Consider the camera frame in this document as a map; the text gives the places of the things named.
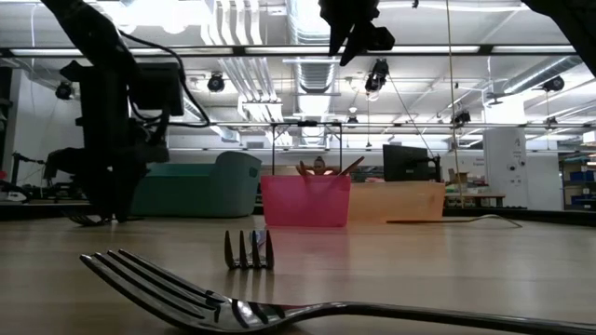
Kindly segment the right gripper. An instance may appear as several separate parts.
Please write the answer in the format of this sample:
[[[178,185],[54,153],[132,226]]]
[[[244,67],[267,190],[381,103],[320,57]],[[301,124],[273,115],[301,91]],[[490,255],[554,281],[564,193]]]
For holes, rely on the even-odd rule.
[[[378,0],[319,0],[320,16],[331,26],[329,55],[339,52],[345,40],[345,26],[372,21],[379,16]],[[346,66],[367,46],[366,31],[355,27],[347,36],[347,42],[340,60]]]

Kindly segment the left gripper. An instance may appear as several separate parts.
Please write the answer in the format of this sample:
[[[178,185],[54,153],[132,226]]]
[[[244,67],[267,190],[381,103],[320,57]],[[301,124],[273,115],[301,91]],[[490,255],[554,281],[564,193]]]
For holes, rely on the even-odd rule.
[[[110,146],[100,142],[96,148],[66,147],[47,155],[45,179],[53,179],[59,171],[72,175],[82,174],[87,169],[112,167],[116,163],[165,163],[169,161],[169,150],[162,141],[150,145],[154,135],[141,122],[130,119],[128,138],[125,144]],[[144,167],[126,167],[119,169],[116,179],[116,205],[114,179],[94,179],[90,182],[90,200],[99,211],[103,221],[111,221],[114,216],[119,222],[128,220],[135,190],[144,177]]]

